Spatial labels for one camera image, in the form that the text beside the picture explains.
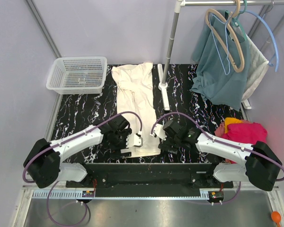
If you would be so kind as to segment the cream white t shirt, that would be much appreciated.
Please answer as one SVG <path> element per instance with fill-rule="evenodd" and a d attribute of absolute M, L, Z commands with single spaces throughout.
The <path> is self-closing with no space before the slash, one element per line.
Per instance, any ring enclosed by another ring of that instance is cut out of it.
<path fill-rule="evenodd" d="M 155 156 L 160 154 L 159 139 L 151 136 L 151 128 L 157 120 L 153 107 L 153 63 L 146 62 L 138 65 L 123 65 L 111 69 L 112 78 L 117 85 L 117 113 L 132 111 L 138 114 L 141 121 L 131 114 L 123 117 L 130 123 L 134 134 L 140 130 L 142 123 L 143 145 L 131 147 L 131 157 Z"/>

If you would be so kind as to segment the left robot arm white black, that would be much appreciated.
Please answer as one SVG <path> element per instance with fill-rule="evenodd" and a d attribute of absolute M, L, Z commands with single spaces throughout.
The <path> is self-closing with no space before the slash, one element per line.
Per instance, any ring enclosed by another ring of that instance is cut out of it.
<path fill-rule="evenodd" d="M 91 171 L 85 164 L 66 163 L 65 160 L 101 143 L 108 145 L 112 151 L 120 152 L 128 147 L 132 134 L 130 123 L 120 115 L 99 127 L 91 125 L 60 140 L 48 142 L 42 138 L 34 144 L 23 167 L 40 189 L 56 181 L 75 182 L 88 187 L 93 184 Z"/>

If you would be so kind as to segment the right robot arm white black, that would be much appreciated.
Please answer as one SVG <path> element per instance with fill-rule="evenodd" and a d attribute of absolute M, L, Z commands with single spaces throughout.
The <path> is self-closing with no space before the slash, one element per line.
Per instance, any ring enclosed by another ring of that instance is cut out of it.
<path fill-rule="evenodd" d="M 239 181 L 249 182 L 269 192 L 282 166 L 279 158 L 264 142 L 257 141 L 253 145 L 217 138 L 197 128 L 187 129 L 174 120 L 164 125 L 155 124 L 151 137 L 160 138 L 162 142 L 158 147 L 167 152 L 184 148 L 231 160 L 231 164 L 217 164 L 205 176 L 207 185 L 213 188 L 224 182 Z"/>

